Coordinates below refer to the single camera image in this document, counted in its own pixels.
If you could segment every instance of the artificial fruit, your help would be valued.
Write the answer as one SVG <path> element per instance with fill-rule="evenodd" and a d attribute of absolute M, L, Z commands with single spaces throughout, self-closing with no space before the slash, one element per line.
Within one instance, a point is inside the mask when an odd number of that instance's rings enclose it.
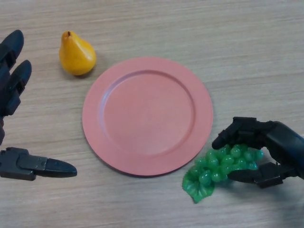
<path fill-rule="evenodd" d="M 75 32 L 65 31 L 61 36 L 59 59 L 65 71 L 80 76 L 93 69 L 96 64 L 96 53 L 93 46 Z"/>

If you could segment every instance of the wooden table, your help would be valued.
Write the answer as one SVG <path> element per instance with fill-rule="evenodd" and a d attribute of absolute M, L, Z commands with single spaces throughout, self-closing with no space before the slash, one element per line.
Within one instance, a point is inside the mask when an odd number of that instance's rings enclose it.
<path fill-rule="evenodd" d="M 21 105 L 5 119 L 1 146 L 72 163 L 78 176 L 0 179 L 1 228 L 301 228 L 304 181 L 259 190 L 235 183 L 193 204 L 181 180 L 127 177 L 103 165 L 81 124 L 97 77 L 120 61 L 159 56 L 191 69 L 214 104 L 205 153 L 233 116 L 278 120 L 304 135 L 304 2 L 301 0 L 0 0 L 1 39 L 21 29 L 18 62 L 33 72 Z M 91 76 L 59 64 L 60 37 L 73 30 L 95 47 Z"/>

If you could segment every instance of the grapes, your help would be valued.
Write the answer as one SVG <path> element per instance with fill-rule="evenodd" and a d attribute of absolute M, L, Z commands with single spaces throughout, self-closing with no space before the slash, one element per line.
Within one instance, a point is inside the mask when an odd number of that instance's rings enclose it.
<path fill-rule="evenodd" d="M 231 155 L 226 155 L 223 160 L 221 161 L 221 165 L 232 165 L 234 159 Z"/>
<path fill-rule="evenodd" d="M 227 155 L 229 153 L 229 151 L 230 150 L 228 147 L 223 147 L 223 148 L 219 149 L 216 152 L 217 159 L 222 160 L 225 157 L 225 155 Z"/>
<path fill-rule="evenodd" d="M 195 164 L 195 166 L 199 167 L 199 169 L 202 170 L 205 167 L 207 167 L 207 160 L 204 157 L 198 158 L 197 160 L 195 160 L 194 164 Z"/>
<path fill-rule="evenodd" d="M 242 155 L 242 151 L 240 148 L 233 147 L 230 151 L 230 154 L 234 158 L 239 158 Z"/>
<path fill-rule="evenodd" d="M 199 169 L 196 166 L 193 166 L 191 168 L 190 172 L 194 177 L 198 177 L 200 174 Z"/>
<path fill-rule="evenodd" d="M 257 164 L 255 162 L 250 162 L 248 164 L 248 169 L 250 169 L 250 170 L 257 170 L 258 169 Z"/>
<path fill-rule="evenodd" d="M 206 170 L 199 176 L 199 181 L 202 185 L 208 186 L 211 184 L 211 171 Z"/>
<path fill-rule="evenodd" d="M 206 153 L 205 158 L 208 160 L 209 158 L 214 158 L 216 157 L 216 151 L 214 149 L 208 150 Z"/>
<path fill-rule="evenodd" d="M 227 175 L 228 173 L 231 172 L 231 167 L 230 166 L 221 166 L 220 167 L 220 171 L 222 172 L 222 174 Z"/>
<path fill-rule="evenodd" d="M 208 160 L 208 168 L 210 169 L 215 169 L 216 167 L 219 166 L 219 161 L 218 159 L 214 156 L 214 157 L 210 157 Z"/>
<path fill-rule="evenodd" d="M 262 151 L 248 148 L 245 144 L 210 149 L 204 157 L 195 160 L 195 165 L 183 178 L 182 188 L 198 203 L 213 193 L 215 183 L 227 180 L 230 172 L 256 170 L 256 161 L 262 158 Z"/>
<path fill-rule="evenodd" d="M 247 162 L 244 158 L 239 158 L 236 162 L 236 165 L 238 165 L 242 169 L 246 169 L 247 167 Z"/>
<path fill-rule="evenodd" d="M 221 177 L 220 173 L 218 171 L 216 171 L 216 172 L 213 172 L 211 179 L 217 183 L 222 180 L 222 177 Z"/>
<path fill-rule="evenodd" d="M 252 162 L 254 160 L 254 155 L 251 151 L 245 151 L 244 152 L 244 158 L 246 159 L 247 162 Z"/>
<path fill-rule="evenodd" d="M 264 156 L 263 151 L 261 151 L 261 150 L 254 151 L 255 160 L 261 160 L 263 158 L 263 156 Z"/>

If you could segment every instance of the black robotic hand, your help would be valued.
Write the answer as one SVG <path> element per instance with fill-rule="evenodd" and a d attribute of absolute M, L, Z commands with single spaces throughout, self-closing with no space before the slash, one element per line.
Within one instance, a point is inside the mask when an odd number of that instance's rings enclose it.
<path fill-rule="evenodd" d="M 5 136 L 3 118 L 15 113 L 32 73 L 31 63 L 25 60 L 10 74 L 23 44 L 20 30 L 12 32 L 0 43 L 0 145 Z M 74 177 L 77 170 L 64 161 L 30 155 L 26 149 L 9 147 L 0 151 L 1 177 L 33 181 L 36 175 Z"/>
<path fill-rule="evenodd" d="M 242 143 L 256 149 L 266 147 L 276 164 L 268 162 L 255 171 L 233 171 L 228 175 L 231 180 L 255 183 L 260 188 L 267 188 L 282 184 L 287 177 L 298 176 L 304 179 L 304 139 L 283 123 L 234 117 L 232 124 L 213 141 L 212 148 Z"/>

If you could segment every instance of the pink plate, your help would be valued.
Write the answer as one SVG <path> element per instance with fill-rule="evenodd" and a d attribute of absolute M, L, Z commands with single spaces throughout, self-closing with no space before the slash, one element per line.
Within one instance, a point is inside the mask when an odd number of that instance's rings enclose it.
<path fill-rule="evenodd" d="M 93 151 L 132 175 L 154 176 L 191 161 L 212 128 L 211 98 L 203 83 L 171 60 L 142 57 L 106 70 L 83 108 Z"/>

